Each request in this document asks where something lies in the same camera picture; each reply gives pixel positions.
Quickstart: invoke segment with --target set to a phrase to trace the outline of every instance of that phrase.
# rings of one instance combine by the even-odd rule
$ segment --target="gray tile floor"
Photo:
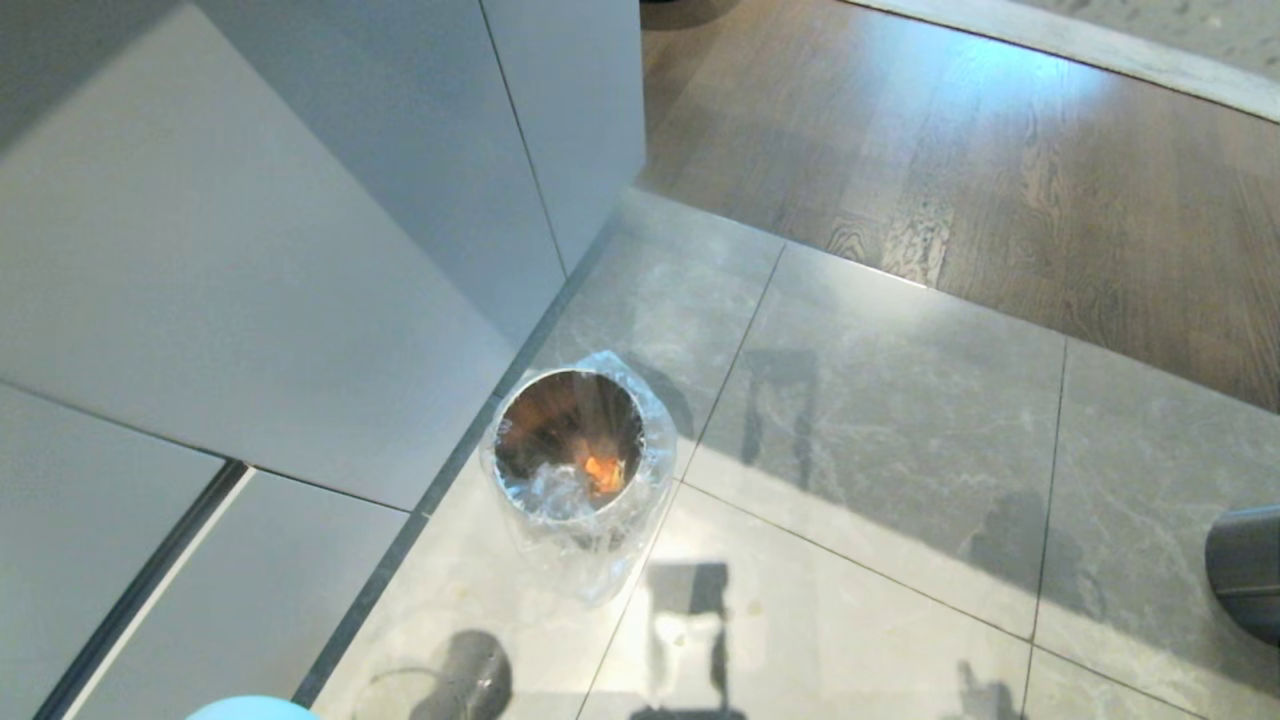
[[[1280,5],[1258,0],[1014,0],[1280,79]]]
[[[641,192],[605,233],[534,366],[614,350],[672,409],[648,565],[553,592],[472,460],[321,717],[1280,714],[1202,570],[1280,496],[1280,418]]]

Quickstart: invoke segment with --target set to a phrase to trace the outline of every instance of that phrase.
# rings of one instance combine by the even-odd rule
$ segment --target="gray cylinder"
[[[1204,566],[1222,607],[1251,634],[1280,641],[1280,505],[1226,512],[1208,532]]]

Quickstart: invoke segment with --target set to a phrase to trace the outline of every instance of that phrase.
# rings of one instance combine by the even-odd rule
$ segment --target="cabinet door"
[[[90,689],[77,720],[291,697],[407,515],[259,471]]]
[[[398,95],[399,59],[384,63],[371,41],[343,44],[347,32],[364,32],[357,19],[323,23],[333,45],[319,51],[307,35],[319,26],[291,10],[298,24],[271,26],[270,41],[292,49],[285,69],[323,81],[333,69],[326,54],[360,59],[371,77],[385,70],[370,79],[380,106],[352,90],[364,74],[332,78],[352,90],[352,117],[326,132],[356,155],[374,147],[372,164],[397,147],[412,158],[388,165],[379,187],[403,179],[416,188],[394,206],[419,204],[412,227],[430,236],[430,251],[370,195],[374,183],[351,174],[202,12],[183,4],[0,155],[0,379],[412,507],[563,279],[545,222],[526,227],[508,213],[530,204],[532,186],[503,184],[503,168],[529,172],[509,106],[488,100],[502,81],[480,8],[425,5],[460,37],[403,61],[415,77],[434,69],[452,78],[440,83],[486,88],[458,88],[467,99],[457,106],[504,111],[509,137],[488,115],[468,123],[443,106],[421,127],[397,124],[428,101],[410,81]],[[379,27],[396,20],[370,17]],[[397,37],[396,47],[408,44]],[[486,50],[462,53],[470,47]],[[453,50],[461,65],[447,61]],[[417,67],[431,61],[439,67]],[[361,114],[367,136],[358,135]],[[380,135],[388,123],[394,132]],[[468,127],[476,135],[463,142]],[[439,135],[415,143],[415,132]],[[460,154],[436,159],[435,143]],[[438,173],[439,184],[408,168]],[[471,210],[433,225],[433,213],[447,215],[442,204],[461,204],[442,190],[451,183],[465,186],[457,192]],[[475,238],[456,231],[485,204],[506,219],[476,220],[488,229],[475,231],[484,243],[471,247]],[[481,259],[508,249],[511,258],[492,274],[453,273],[438,249]]]
[[[0,717],[31,717],[221,461],[0,386]]]
[[[636,0],[483,0],[564,265],[644,165]]]

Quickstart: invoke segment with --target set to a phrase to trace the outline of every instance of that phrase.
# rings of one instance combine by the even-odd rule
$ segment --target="light blue object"
[[[319,720],[306,710],[275,697],[244,696],[220,700],[187,720]]]

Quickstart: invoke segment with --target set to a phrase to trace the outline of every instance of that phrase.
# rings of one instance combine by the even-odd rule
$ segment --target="marble floor tile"
[[[1029,652],[681,487],[580,717],[1011,720]]]
[[[1280,418],[1068,346],[1036,643],[1212,717],[1280,716],[1280,651],[1204,574],[1228,509],[1280,500]]]
[[[1062,352],[788,246],[686,482],[1030,637]]]
[[[635,578],[595,609],[552,592],[486,482],[472,456],[312,705],[321,719],[576,716]]]
[[[1129,32],[1121,32],[1023,4],[1039,4],[1043,0],[845,1],[1034,47],[1042,53],[1115,70],[1280,122],[1280,81],[1256,70],[1233,67],[1217,56],[1170,47],[1161,38],[1138,37],[1133,35],[1132,28],[1125,28]],[[1189,6],[1192,3],[1221,5],[1228,1],[1230,0],[1178,0],[1178,5]],[[1174,5],[1172,0],[1161,0],[1158,4]],[[1073,6],[1085,5],[1088,0],[1073,0]],[[1124,6],[1125,3],[1120,1],[1120,5]],[[1254,0],[1253,5],[1267,5],[1267,3]]]
[[[617,352],[671,410],[681,475],[783,241],[639,190],[603,232],[598,263],[531,368]]]
[[[1194,720],[1196,715],[1152,700],[1051,652],[1032,653],[1027,720]]]

